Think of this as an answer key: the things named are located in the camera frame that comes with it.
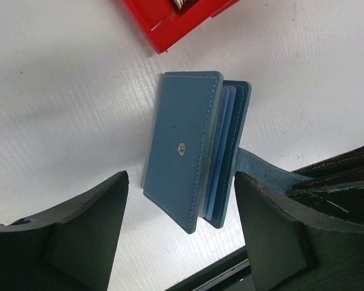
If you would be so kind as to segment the red plastic bin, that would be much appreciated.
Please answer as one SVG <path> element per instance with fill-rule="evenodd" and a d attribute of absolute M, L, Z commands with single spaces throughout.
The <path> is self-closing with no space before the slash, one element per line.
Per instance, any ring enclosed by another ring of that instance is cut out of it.
<path fill-rule="evenodd" d="M 208 18 L 214 18 L 237 0 L 185 1 L 178 9 L 168 0 L 125 0 L 141 32 L 158 54 L 186 36 Z"/>

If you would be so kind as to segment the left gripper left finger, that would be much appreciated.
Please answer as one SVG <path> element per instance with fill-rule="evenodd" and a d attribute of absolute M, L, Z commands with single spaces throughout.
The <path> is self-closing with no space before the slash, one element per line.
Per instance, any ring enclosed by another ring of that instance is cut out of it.
<path fill-rule="evenodd" d="M 9 225 L 0 224 L 0 290 L 107 290 L 129 191 L 122 171 Z"/>

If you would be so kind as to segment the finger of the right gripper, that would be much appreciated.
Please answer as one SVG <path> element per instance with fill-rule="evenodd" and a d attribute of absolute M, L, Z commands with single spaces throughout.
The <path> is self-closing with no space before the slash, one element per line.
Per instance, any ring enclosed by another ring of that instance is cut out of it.
<path fill-rule="evenodd" d="M 312 177 L 286 196 L 318 212 L 364 224 L 364 146 L 297 171 Z"/>

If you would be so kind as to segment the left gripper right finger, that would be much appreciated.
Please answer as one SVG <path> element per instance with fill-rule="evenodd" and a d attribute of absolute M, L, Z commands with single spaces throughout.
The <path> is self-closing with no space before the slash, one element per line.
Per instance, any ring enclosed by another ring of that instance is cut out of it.
<path fill-rule="evenodd" d="M 242 172 L 234 187 L 256 290 L 364 290 L 364 224 L 320 213 Z"/>

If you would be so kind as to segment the blue leather card holder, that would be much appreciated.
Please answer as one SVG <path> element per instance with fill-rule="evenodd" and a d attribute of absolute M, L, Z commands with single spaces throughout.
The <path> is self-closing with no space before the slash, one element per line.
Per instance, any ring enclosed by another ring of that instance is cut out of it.
<path fill-rule="evenodd" d="M 223 226 L 236 172 L 279 192 L 294 182 L 240 147 L 251 91 L 217 71 L 163 75 L 144 195 L 188 234 L 198 218 Z"/>

